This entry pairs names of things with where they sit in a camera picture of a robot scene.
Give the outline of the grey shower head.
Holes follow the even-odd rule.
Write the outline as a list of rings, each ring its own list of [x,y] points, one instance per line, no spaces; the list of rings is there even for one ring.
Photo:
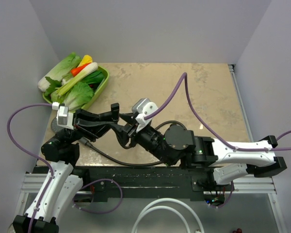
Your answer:
[[[56,117],[51,121],[50,128],[54,133],[57,133],[62,129],[60,126],[57,125]]]

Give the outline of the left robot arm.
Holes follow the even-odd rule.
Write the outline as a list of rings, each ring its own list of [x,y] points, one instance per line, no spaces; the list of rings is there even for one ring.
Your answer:
[[[79,109],[75,113],[58,112],[56,120],[60,130],[41,147],[47,175],[32,204],[15,217],[13,228],[17,233],[59,231],[58,223],[76,193],[91,184],[88,169],[75,168],[80,156],[77,141],[101,138],[110,126],[117,125],[119,111],[92,114]]]

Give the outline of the black angle valve fitting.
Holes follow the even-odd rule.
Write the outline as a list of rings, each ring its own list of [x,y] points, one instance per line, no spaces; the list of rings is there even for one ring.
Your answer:
[[[111,113],[112,113],[112,120],[114,122],[119,121],[119,103],[113,103],[111,104]]]

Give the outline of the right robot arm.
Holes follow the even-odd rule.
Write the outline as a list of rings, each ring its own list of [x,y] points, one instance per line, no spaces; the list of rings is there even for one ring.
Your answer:
[[[119,116],[126,122],[120,130],[124,144],[140,145],[167,166],[180,162],[182,169],[211,168],[212,175],[207,177],[206,184],[213,191],[247,174],[264,178],[287,169],[283,157],[267,150],[267,146],[276,145],[272,136],[257,143],[240,143],[245,146],[245,151],[241,151],[227,147],[218,139],[196,136],[193,131],[175,123],[161,133],[150,124],[139,130],[133,113]]]

